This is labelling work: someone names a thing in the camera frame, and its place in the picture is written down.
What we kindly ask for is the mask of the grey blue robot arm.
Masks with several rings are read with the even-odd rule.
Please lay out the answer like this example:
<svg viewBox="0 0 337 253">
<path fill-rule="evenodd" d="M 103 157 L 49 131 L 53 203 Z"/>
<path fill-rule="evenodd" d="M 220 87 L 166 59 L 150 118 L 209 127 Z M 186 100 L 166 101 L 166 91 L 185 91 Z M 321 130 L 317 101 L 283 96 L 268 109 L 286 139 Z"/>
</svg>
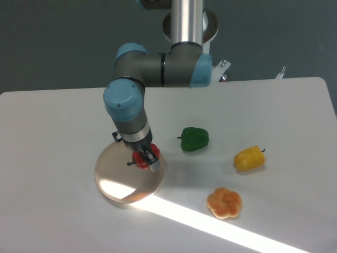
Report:
<svg viewBox="0 0 337 253">
<path fill-rule="evenodd" d="M 146 10 L 170 9 L 170 51 L 148 54 L 137 43 L 122 45 L 114 61 L 114 80 L 103 93 L 105 108 L 120 140 L 139 153 L 151 171 L 160 167 L 151 148 L 152 132 L 144 109 L 146 87 L 206 87 L 212 57 L 203 52 L 203 1 L 139 1 Z"/>
</svg>

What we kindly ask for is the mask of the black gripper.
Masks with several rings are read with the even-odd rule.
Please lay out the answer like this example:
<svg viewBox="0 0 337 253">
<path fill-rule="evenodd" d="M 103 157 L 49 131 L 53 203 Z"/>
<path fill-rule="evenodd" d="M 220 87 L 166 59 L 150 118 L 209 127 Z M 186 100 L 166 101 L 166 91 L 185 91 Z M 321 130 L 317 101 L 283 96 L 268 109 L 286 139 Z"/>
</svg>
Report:
<svg viewBox="0 0 337 253">
<path fill-rule="evenodd" d="M 132 151 L 139 152 L 143 162 L 139 164 L 142 169 L 150 169 L 158 171 L 160 168 L 160 160 L 151 148 L 152 132 L 151 130 L 140 131 L 134 134 L 125 134 L 119 131 L 112 133 L 116 142 L 123 141 L 126 147 Z"/>
</svg>

